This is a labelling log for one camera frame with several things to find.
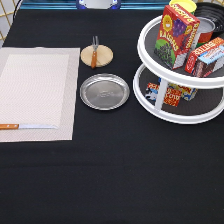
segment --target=small round dish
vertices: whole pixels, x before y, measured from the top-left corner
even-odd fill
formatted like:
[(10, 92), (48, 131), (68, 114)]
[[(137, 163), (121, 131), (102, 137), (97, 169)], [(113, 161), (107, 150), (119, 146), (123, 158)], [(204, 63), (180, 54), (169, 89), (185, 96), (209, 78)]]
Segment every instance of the small round dish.
[(120, 107), (129, 97), (129, 87), (120, 77), (112, 74), (98, 74), (88, 78), (80, 88), (83, 102), (98, 110)]

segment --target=placemat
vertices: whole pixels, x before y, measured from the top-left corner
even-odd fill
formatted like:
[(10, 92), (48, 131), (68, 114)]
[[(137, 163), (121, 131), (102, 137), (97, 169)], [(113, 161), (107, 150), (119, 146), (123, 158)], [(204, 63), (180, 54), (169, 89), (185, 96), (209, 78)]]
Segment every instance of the placemat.
[[(13, 95), (15, 96), (18, 92), (19, 94), (23, 94), (22, 103), (26, 100), (31, 102), (30, 97), (32, 97), (32, 94), (29, 95), (23, 93), (23, 89), (32, 92), (30, 91), (31, 87), (27, 86), (28, 83), (20, 81), (20, 77), (21, 80), (28, 80), (27, 76), (29, 73), (34, 79), (38, 77), (37, 74), (41, 76), (41, 79), (31, 81), (31, 85), (33, 85), (32, 88), (35, 88), (35, 86), (39, 88), (37, 91), (39, 91), (40, 96), (44, 96), (41, 97), (41, 100), (43, 101), (42, 104), (40, 99), (34, 98), (33, 105), (31, 104), (27, 106), (27, 108), (21, 108), (21, 110), (18, 110), (18, 114), (9, 114), (9, 119), (6, 116), (7, 109), (0, 109), (1, 123), (18, 123), (16, 121), (19, 115), (20, 122), (33, 124), (46, 124), (47, 122), (58, 128), (0, 130), (0, 142), (72, 140), (79, 54), (80, 49), (78, 48), (1, 49), (0, 81), (4, 81), (4, 84), (9, 82), (9, 88), (10, 86), (12, 87), (11, 91), (9, 91), (9, 95), (2, 97), (10, 99), (10, 97), (13, 97)], [(41, 62), (42, 66), (33, 67), (33, 61), (37, 61), (37, 65)], [(36, 102), (38, 102), (39, 109), (34, 111)], [(39, 116), (32, 116), (32, 111)]]

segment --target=snack package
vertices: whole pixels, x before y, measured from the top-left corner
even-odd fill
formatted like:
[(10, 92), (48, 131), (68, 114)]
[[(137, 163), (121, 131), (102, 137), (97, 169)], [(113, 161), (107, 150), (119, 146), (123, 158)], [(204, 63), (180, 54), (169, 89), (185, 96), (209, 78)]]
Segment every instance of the snack package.
[(181, 91), (181, 97), (187, 101), (192, 100), (198, 89), (196, 88), (190, 88), (190, 87), (185, 87), (185, 86), (179, 86), (177, 84), (173, 84), (173, 83), (169, 83), (168, 84), (170, 88), (176, 89), (176, 90), (180, 90)]
[(183, 66), (200, 20), (178, 4), (167, 5), (155, 45), (155, 54), (171, 69)]
[(223, 67), (224, 46), (216, 47), (198, 57), (193, 75), (198, 78), (207, 77), (212, 72)]
[(200, 61), (198, 61), (198, 59), (200, 58), (200, 56), (203, 56), (203, 54), (208, 54), (208, 57), (209, 57), (210, 53), (213, 52), (211, 50), (213, 50), (214, 48), (218, 48), (219, 46), (221, 46), (223, 44), (224, 44), (224, 40), (220, 37), (217, 37), (214, 40), (211, 40), (210, 42), (208, 42), (207, 44), (204, 44), (201, 47), (198, 47), (195, 50), (191, 51), (189, 58), (187, 60), (187, 63), (186, 63), (185, 71), (193, 74), (196, 77), (204, 77), (206, 75), (209, 75), (211, 73), (211, 71), (214, 71), (216, 62), (210, 60), (210, 64), (205, 65), (203, 59)]
[[(159, 89), (159, 85), (149, 83), (147, 85), (145, 98), (147, 100), (156, 101), (158, 89)], [(167, 88), (166, 95), (164, 97), (164, 103), (177, 107), (177, 105), (180, 102), (180, 97), (181, 97), (181, 91)]]

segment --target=white wall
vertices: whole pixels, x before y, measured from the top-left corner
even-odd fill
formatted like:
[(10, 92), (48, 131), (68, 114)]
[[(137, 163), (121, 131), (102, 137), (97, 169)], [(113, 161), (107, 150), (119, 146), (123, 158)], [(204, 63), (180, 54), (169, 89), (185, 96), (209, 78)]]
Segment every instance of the white wall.
[(13, 21), (13, 12), (19, 0), (0, 0), (0, 48)]

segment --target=red box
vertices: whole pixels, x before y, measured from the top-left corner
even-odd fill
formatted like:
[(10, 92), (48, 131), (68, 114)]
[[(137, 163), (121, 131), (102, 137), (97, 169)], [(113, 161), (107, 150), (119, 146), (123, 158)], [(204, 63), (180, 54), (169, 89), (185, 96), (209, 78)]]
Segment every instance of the red box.
[(213, 48), (216, 48), (223, 43), (224, 43), (224, 40), (220, 37), (217, 37), (214, 40), (209, 41), (207, 44), (204, 44), (201, 47), (198, 47), (195, 50), (191, 51), (190, 56), (187, 60), (185, 71), (189, 73), (193, 73), (195, 68), (195, 63), (198, 57), (201, 56), (203, 53), (209, 50), (212, 50)]
[(171, 69), (183, 66), (200, 20), (178, 4), (167, 5), (155, 45), (155, 54)]
[[(147, 89), (146, 90), (148, 90), (148, 89), (159, 90), (159, 85), (156, 85), (156, 84), (153, 84), (153, 83), (149, 83), (147, 85)], [(181, 93), (182, 92), (179, 91), (179, 90), (167, 88), (166, 95), (164, 97), (164, 103), (169, 104), (171, 106), (177, 107), (177, 105), (180, 102)]]

